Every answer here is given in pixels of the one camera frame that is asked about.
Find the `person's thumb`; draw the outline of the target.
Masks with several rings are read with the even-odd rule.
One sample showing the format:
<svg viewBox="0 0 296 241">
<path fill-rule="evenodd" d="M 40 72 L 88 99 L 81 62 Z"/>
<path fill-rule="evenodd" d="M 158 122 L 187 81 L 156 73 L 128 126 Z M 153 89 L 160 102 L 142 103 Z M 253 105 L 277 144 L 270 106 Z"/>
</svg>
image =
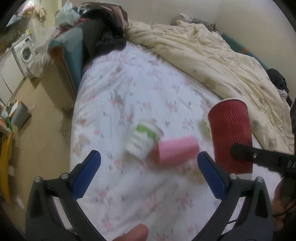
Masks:
<svg viewBox="0 0 296 241">
<path fill-rule="evenodd" d="M 149 229 L 144 224 L 138 224 L 126 234 L 123 234 L 113 241 L 146 241 L 149 234 Z"/>
</svg>

